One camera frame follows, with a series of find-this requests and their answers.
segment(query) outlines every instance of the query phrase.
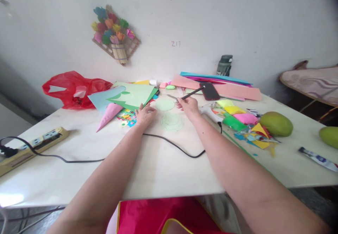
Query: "water bottle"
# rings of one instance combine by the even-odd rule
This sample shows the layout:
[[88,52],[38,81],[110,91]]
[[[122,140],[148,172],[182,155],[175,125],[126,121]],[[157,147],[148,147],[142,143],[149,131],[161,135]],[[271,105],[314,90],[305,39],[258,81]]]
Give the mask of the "water bottle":
[[231,69],[232,55],[222,55],[218,62],[217,75],[229,76]]

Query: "hand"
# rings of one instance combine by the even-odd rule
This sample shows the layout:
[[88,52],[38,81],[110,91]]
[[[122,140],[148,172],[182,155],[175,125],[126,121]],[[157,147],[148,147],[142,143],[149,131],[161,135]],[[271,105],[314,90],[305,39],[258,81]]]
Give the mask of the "hand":
[[198,110],[197,100],[195,98],[187,97],[184,100],[177,98],[177,101],[177,108],[182,108],[181,111],[184,111],[191,122],[201,116],[200,111]]
[[138,111],[135,110],[135,114],[137,118],[135,126],[146,129],[154,119],[156,115],[156,109],[150,107],[150,103],[148,103],[145,107],[143,107],[143,104],[141,104]]

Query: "toothpaste tube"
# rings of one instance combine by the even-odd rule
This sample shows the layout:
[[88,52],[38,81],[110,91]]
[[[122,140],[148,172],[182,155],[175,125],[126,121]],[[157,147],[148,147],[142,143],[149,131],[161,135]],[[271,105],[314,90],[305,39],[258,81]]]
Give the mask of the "toothpaste tube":
[[308,151],[304,147],[301,147],[298,151],[305,154],[306,156],[308,156],[309,158],[311,158],[313,161],[320,164],[321,166],[324,166],[332,171],[338,172],[338,165],[325,159],[324,157],[321,157],[320,155],[317,155],[316,153],[312,151]]

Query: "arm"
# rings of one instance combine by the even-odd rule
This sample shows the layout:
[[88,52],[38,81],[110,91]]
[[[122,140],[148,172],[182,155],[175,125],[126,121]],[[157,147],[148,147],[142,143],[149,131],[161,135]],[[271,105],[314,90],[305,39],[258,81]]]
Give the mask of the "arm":
[[212,168],[254,233],[328,233],[329,227],[260,164],[221,135],[194,98],[178,99]]
[[135,113],[135,126],[88,178],[48,234],[106,233],[140,150],[142,134],[156,110],[141,105]]

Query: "person's left hand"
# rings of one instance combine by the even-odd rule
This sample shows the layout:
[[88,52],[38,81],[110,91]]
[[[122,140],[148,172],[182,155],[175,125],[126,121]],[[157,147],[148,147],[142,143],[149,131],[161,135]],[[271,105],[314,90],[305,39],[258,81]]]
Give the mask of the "person's left hand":
[[143,107],[143,104],[140,105],[140,108],[135,110],[137,122],[135,126],[142,127],[143,129],[146,129],[149,124],[152,122],[156,115],[156,109],[153,107],[150,107],[150,103],[148,103],[145,107]]

